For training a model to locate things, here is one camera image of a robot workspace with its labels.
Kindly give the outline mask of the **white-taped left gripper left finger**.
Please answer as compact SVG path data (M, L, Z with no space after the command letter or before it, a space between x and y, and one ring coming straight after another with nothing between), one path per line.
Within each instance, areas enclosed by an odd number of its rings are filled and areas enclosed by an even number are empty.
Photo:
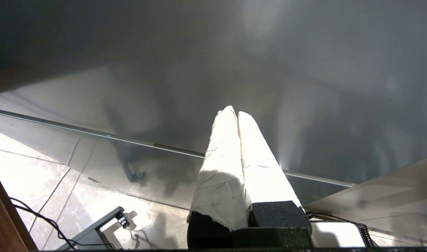
M215 116L187 223L189 249L228 248L232 232L248 227L241 141L232 106Z

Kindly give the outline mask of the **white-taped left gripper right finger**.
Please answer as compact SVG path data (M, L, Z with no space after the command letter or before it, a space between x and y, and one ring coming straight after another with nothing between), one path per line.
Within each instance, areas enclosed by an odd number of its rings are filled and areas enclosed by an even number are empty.
M238 126L245 187L245 223L240 230L287 228L311 233L306 212L257 122L239 112Z

